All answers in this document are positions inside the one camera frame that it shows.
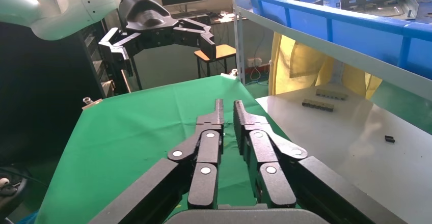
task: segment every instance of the table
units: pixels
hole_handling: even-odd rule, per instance
[[[348,94],[317,97],[316,89]],[[303,99],[335,105],[334,112],[302,106]],[[327,84],[259,98],[290,139],[410,224],[432,219],[432,135],[341,85]],[[395,138],[387,143],[384,135]]]
[[[225,74],[228,74],[227,58],[234,57],[235,62],[235,53],[235,48],[227,44],[216,46],[216,58],[214,60],[210,60],[201,50],[195,51],[194,55],[197,57],[198,78],[201,78],[201,60],[207,64],[207,76],[210,76],[210,63],[219,60],[224,60]]]
[[[87,223],[168,150],[192,135],[196,117],[212,112],[217,98],[224,99],[225,107],[218,203],[254,205],[247,166],[235,140],[233,101],[241,99],[250,113],[267,114],[237,79],[212,76],[104,99],[83,111],[36,224]],[[185,210],[186,201],[184,196],[174,212]]]

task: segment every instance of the shelf post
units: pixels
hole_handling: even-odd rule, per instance
[[[236,62],[238,69],[238,78],[243,85],[246,84],[245,80],[245,53],[243,46],[243,20],[241,11],[237,6],[239,0],[232,0],[232,7],[234,12],[234,35],[235,35],[235,49],[236,49]]]

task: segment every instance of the floor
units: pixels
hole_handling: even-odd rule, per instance
[[[246,89],[254,98],[268,96],[268,82],[265,79],[261,79],[260,83],[249,83]],[[378,90],[372,96],[371,101],[416,127],[432,134],[432,102],[385,81],[382,82]],[[54,158],[45,162],[34,163],[33,165],[29,165],[29,171],[32,173],[33,177],[44,183],[49,183],[57,167],[58,160],[59,159]],[[46,193],[46,188],[33,183],[30,185],[29,190],[30,193],[23,204],[10,215],[12,221],[17,222],[39,209]]]

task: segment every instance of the white table surface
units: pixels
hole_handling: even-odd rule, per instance
[[[315,95],[348,94],[346,101]],[[303,107],[312,99],[335,105]],[[411,224],[432,223],[432,136],[355,94],[327,84],[256,99],[292,142]],[[384,140],[393,136],[395,144]]]

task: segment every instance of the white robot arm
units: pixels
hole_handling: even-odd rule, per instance
[[[44,40],[58,40],[103,19],[120,0],[0,0],[0,22],[28,26]]]

